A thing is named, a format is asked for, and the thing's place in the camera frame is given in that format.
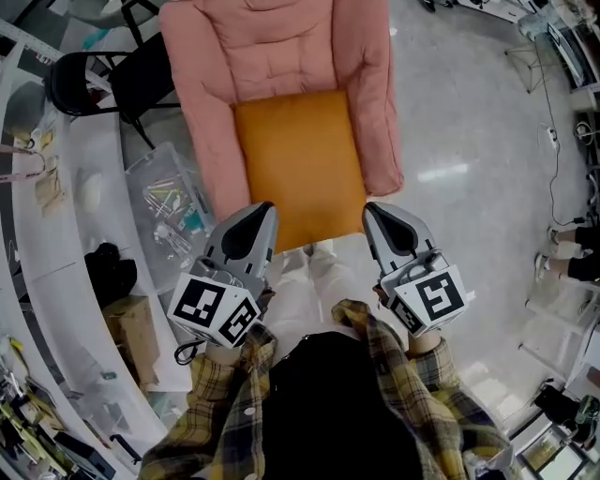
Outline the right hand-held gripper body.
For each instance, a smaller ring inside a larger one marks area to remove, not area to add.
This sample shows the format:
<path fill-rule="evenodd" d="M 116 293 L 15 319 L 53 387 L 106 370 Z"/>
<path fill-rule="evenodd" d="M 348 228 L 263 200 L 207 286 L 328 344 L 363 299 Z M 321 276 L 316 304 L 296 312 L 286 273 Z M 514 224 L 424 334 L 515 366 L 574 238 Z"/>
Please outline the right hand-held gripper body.
<path fill-rule="evenodd" d="M 385 307 L 413 337 L 450 323 L 472 301 L 458 267 L 438 248 L 384 275 L 380 285 L 387 296 Z"/>

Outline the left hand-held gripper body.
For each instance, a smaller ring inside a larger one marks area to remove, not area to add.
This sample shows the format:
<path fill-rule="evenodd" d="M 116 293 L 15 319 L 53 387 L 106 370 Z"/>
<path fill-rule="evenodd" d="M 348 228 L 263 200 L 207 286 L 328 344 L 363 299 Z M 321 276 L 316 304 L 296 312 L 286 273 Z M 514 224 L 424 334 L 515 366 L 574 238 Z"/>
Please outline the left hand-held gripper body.
<path fill-rule="evenodd" d="M 267 288 L 268 261 L 233 262 L 203 255 L 179 277 L 167 317 L 206 342 L 241 345 L 263 316 L 259 298 Z"/>

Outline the person's left hand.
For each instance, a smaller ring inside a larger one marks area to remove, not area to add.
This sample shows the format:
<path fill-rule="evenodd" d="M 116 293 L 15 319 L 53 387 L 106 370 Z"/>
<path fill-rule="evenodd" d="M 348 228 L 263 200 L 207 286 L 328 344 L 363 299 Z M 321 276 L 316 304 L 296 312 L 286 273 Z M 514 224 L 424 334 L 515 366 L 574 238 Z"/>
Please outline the person's left hand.
<path fill-rule="evenodd" d="M 271 299 L 275 296 L 276 292 L 271 287 L 265 287 L 259 297 L 256 300 L 257 307 L 259 308 L 258 320 L 262 322 L 264 315 L 268 309 L 268 305 Z"/>

